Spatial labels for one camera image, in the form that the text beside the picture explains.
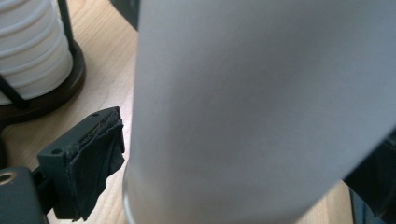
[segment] ribbed white cup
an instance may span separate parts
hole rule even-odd
[[[54,90],[72,67],[52,0],[0,1],[0,73],[23,99]],[[0,92],[0,105],[10,103]]]

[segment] stack of cups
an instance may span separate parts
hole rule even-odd
[[[0,74],[23,99],[56,89],[72,67],[53,0],[0,0]]]

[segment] cylindrical object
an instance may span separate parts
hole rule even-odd
[[[0,2],[0,74],[23,99],[54,90],[72,67],[53,0]],[[10,103],[0,92],[0,105]]]
[[[395,11],[142,1],[130,223],[295,221],[396,124]]]

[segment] wooden surface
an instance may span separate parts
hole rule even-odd
[[[68,4],[75,39],[87,63],[84,87],[71,101],[49,115],[11,125],[3,131],[12,166],[36,168],[35,155],[40,149],[92,112],[115,105],[120,107],[125,125],[127,150],[124,156],[129,157],[137,32],[108,0],[69,0]],[[121,199],[124,168],[125,164],[107,180],[107,188],[87,223],[127,223]],[[57,220],[52,212],[49,222],[72,223],[71,220]],[[333,188],[299,221],[299,224],[351,223],[350,202],[344,184]]]

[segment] wood grain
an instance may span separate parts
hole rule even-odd
[[[115,105],[120,107],[125,125],[125,157],[129,157],[137,32],[107,0],[69,0],[68,4],[75,39],[87,64],[84,87],[47,116],[3,131],[12,166],[36,168],[38,151],[92,112]],[[125,164],[107,180],[107,188],[86,223],[127,223],[121,198],[124,169]],[[72,223],[56,219],[52,212],[48,217],[50,223]],[[351,224],[347,187],[338,184],[298,223]]]

